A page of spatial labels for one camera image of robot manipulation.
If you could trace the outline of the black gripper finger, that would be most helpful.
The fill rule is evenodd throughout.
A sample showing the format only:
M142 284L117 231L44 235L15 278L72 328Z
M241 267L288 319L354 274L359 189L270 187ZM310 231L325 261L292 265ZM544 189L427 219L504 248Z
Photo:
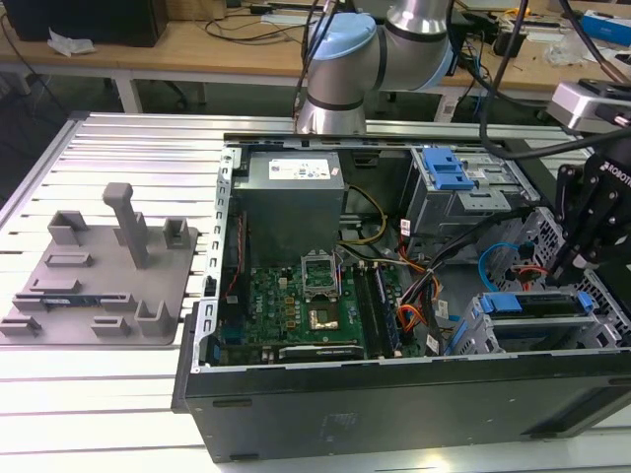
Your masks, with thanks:
M564 283L582 280L587 269L624 263L624 209L618 194L580 199L566 226Z
M563 244L559 247L549 267L548 282L561 287L567 284L565 276L573 255L571 217L578 188L578 168L563 165L558 170L555 197L555 220L562 229Z

